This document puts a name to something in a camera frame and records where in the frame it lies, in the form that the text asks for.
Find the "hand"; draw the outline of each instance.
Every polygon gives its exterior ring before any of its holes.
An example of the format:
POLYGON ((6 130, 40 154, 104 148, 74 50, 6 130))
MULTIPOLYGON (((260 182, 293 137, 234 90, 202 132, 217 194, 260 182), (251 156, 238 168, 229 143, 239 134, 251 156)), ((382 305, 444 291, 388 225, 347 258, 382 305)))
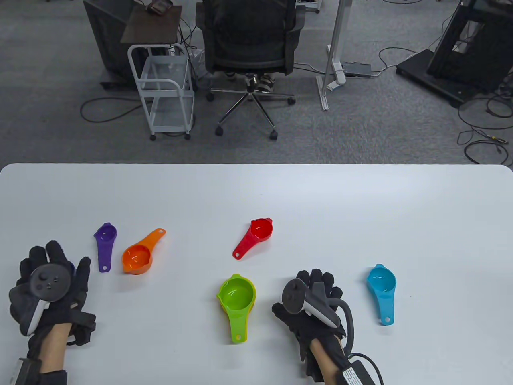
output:
MULTIPOLYGON (((301 279, 310 289, 312 289, 314 282, 323 282, 326 290, 326 297, 328 298, 341 298, 342 290, 339 287, 333 287, 334 278, 331 273, 324 273, 319 269, 312 270, 311 274, 307 271, 300 271, 297 278, 301 279)), ((334 311, 337 311, 336 306, 332 306, 334 311)), ((322 339, 325 337, 338 337, 340 340, 346 336, 346 332, 342 326, 334 329, 319 321, 316 317, 309 316, 304 311, 298 314, 288 313, 281 303, 275 303, 272 306, 272 312, 275 316, 281 319, 294 333, 300 345, 300 358, 302 361, 307 359, 306 374, 312 376, 316 381, 322 381, 322 374, 319 366, 310 350, 310 345, 314 339, 322 339)))
MULTIPOLYGON (((63 298, 52 302, 50 307, 43 311, 34 336, 29 341, 29 355, 35 356, 38 355, 43 340, 50 333, 54 325, 72 324, 70 335, 75 336, 75 341, 68 344, 79 346, 89 342, 91 333, 96 325, 95 315, 81 311, 87 297, 87 281, 89 279, 91 260, 88 257, 82 258, 75 271, 73 264, 66 259, 61 246, 56 241, 48 242, 46 250, 41 246, 33 247, 29 252, 29 257, 21 261, 19 265, 21 277, 16 282, 16 285, 24 287, 22 290, 23 295, 27 297, 33 296, 28 289, 30 276, 35 269, 47 263, 59 264, 67 269, 71 275, 71 285, 68 293, 63 298)), ((12 317, 18 323, 21 317, 24 316, 24 312, 28 310, 19 303, 12 303, 10 309, 12 317)))

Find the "office chair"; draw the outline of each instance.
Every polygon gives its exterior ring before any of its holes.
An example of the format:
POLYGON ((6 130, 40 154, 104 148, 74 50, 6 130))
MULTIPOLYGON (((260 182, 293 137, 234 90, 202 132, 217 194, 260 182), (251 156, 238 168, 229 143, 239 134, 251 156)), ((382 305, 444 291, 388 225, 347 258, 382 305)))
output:
POLYGON ((222 124, 246 100, 254 101, 272 127, 269 138, 276 140, 276 126, 262 106, 260 97, 286 99, 294 95, 258 91, 258 78, 265 73, 290 74, 294 68, 294 50, 305 25, 305 7, 296 0, 203 0, 196 4, 196 25, 205 42, 205 67, 208 72, 235 72, 246 76, 246 91, 211 88, 215 92, 241 93, 242 97, 219 120, 215 129, 223 135, 222 124))

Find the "vr controller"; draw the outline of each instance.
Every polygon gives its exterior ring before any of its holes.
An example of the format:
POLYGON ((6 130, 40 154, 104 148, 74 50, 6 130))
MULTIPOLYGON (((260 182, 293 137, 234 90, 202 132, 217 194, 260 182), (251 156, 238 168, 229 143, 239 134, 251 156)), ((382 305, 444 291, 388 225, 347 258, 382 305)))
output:
POLYGON ((63 298, 70 284, 68 270, 61 265, 48 263, 34 270, 29 282, 9 291, 9 299, 21 316, 19 330, 24 336, 35 332, 43 311, 50 307, 50 303, 63 298))
POLYGON ((312 290, 299 279, 289 281, 282 293, 283 307, 290 314, 298 314, 304 310, 309 316, 315 317, 330 328, 338 328, 340 318, 330 306, 340 306, 344 311, 347 323, 347 342, 344 352, 351 353, 354 343, 354 325, 351 309, 346 301, 340 298, 326 297, 324 282, 314 282, 312 290))

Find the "blue measuring cup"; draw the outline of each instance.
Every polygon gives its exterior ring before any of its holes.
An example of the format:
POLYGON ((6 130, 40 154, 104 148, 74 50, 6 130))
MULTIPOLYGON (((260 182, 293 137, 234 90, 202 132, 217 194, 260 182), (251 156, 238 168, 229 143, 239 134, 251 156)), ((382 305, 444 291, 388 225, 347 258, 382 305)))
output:
POLYGON ((396 292, 395 275, 381 264, 377 264, 367 277, 367 286, 378 302, 381 324, 393 324, 393 296, 396 292))

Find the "red measuring cup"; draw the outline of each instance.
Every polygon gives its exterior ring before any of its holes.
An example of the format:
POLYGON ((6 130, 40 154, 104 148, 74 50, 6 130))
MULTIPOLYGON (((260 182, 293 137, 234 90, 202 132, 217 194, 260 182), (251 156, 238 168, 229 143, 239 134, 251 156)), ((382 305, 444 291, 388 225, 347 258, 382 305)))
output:
POLYGON ((251 221, 249 230, 233 251, 233 257, 240 260, 257 243, 267 241, 272 234, 272 220, 259 218, 251 221))

